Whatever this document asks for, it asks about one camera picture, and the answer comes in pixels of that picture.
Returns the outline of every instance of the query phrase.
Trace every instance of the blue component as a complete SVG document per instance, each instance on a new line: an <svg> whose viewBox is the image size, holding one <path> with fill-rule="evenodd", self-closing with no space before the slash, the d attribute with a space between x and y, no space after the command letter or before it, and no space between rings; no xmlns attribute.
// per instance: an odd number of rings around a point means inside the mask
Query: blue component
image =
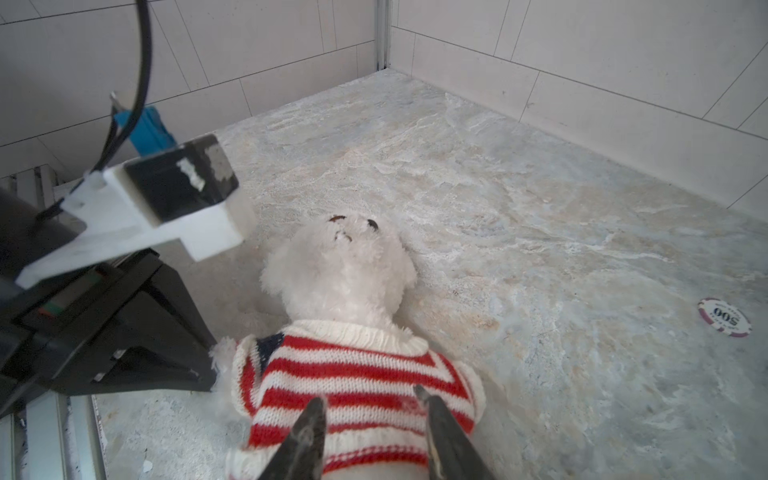
<svg viewBox="0 0 768 480"><path fill-rule="evenodd" d="M128 110L119 111L114 115L114 120L122 128L125 126L130 115L131 113ZM160 114L157 113L155 107L144 107L136 128L131 132L130 139L141 157L156 154L176 146L174 136L165 129L165 125L163 125Z"/></svg>

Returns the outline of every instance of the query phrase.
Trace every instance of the white teddy bear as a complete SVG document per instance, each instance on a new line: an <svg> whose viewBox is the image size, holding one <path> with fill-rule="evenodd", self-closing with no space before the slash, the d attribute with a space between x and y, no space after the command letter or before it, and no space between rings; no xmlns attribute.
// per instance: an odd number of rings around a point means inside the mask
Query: white teddy bear
<svg viewBox="0 0 768 480"><path fill-rule="evenodd" d="M227 478L256 480L311 398L327 405L323 478L428 478L416 384L442 397L468 434L485 394L467 365L392 321L416 271L394 226L360 214L301 228L269 255L261 281L291 324L214 350L221 383L251 419Z"/></svg>

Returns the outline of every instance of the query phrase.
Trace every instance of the knitted sweater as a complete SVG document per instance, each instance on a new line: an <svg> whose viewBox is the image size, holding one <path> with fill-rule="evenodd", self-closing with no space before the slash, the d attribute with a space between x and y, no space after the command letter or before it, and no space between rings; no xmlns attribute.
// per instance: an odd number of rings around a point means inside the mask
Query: knitted sweater
<svg viewBox="0 0 768 480"><path fill-rule="evenodd" d="M485 408L475 372L407 330L296 321L266 339L243 339L233 374L236 407L252 419L247 445L227 456L234 480L258 478L316 396L328 405L324 475L382 462L426 467L426 415L416 384L440 395L468 434Z"/></svg>

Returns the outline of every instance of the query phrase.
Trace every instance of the bear's ear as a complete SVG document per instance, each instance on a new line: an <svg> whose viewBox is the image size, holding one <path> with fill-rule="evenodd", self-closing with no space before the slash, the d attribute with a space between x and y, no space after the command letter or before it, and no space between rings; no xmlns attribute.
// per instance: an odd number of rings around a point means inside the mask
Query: bear's ear
<svg viewBox="0 0 768 480"><path fill-rule="evenodd" d="M290 269L288 261L288 244L283 242L266 258L266 266L261 273L261 289L270 295L280 295L286 283Z"/></svg>

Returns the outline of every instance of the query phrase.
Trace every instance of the marble floor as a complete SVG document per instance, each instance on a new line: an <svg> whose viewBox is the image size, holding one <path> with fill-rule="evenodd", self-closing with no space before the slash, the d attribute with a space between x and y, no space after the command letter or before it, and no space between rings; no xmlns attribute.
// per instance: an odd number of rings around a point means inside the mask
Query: marble floor
<svg viewBox="0 0 768 480"><path fill-rule="evenodd" d="M215 336L286 321L259 275L302 219L386 214L419 271L399 322L481 373L499 478L765 478L768 224L394 71L217 135L260 226L201 263L160 248ZM223 478L246 431L201 393L98 406L111 480Z"/></svg>

